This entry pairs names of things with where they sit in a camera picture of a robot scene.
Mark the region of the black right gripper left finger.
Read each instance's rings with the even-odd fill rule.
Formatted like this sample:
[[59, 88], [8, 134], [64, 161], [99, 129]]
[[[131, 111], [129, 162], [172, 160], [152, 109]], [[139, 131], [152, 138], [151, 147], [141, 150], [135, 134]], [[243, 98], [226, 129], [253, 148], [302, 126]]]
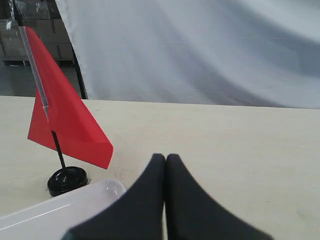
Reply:
[[165, 157], [152, 155], [143, 173], [112, 205], [70, 228], [64, 240], [161, 240]]

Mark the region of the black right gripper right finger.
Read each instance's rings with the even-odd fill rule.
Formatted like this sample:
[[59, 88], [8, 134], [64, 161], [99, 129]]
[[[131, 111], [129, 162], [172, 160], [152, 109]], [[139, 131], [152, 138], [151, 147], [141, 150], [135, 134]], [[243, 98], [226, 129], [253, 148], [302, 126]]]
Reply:
[[173, 153], [165, 165], [165, 214], [169, 240], [272, 239], [215, 201]]

